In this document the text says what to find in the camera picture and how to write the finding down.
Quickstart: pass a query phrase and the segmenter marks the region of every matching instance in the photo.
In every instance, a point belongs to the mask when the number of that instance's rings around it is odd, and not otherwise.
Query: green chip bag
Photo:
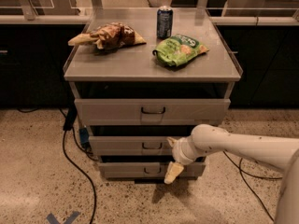
[[[177,34],[160,42],[153,54],[162,63],[169,66],[180,66],[207,51],[208,48],[196,39]]]

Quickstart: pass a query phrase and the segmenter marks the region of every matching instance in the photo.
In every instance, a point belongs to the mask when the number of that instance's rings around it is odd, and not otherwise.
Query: white robotic arm
[[[172,183],[198,157],[226,151],[284,174],[275,223],[299,223],[299,139],[228,133],[210,125],[198,125],[190,136],[168,139],[175,163],[170,163],[164,182]]]

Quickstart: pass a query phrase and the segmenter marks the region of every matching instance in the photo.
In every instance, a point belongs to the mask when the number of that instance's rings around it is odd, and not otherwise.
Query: dark soda can
[[[159,7],[157,12],[157,37],[168,38],[171,35],[174,11],[171,7]]]

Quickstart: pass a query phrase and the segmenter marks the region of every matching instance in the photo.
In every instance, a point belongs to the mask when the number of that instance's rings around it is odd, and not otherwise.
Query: speckled concrete floor
[[[79,215],[73,223],[89,223],[92,187],[64,157],[63,125],[59,110],[0,111],[0,223],[50,223],[49,214],[66,223],[74,212]],[[231,109],[221,127],[233,133],[299,138],[299,110]],[[98,200],[93,223],[271,223],[222,153],[206,159],[198,180],[180,179],[166,186],[106,181],[96,162],[78,150],[72,133],[66,136],[66,152],[95,184]],[[256,175],[278,175],[249,161],[244,169]],[[247,180],[273,216],[280,182]]]

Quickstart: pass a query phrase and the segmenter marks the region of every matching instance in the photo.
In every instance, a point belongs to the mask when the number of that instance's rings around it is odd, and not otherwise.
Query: black cabinet
[[[244,73],[232,106],[299,105],[299,27],[219,26]]]
[[[0,25],[0,107],[68,106],[67,41],[84,25]]]

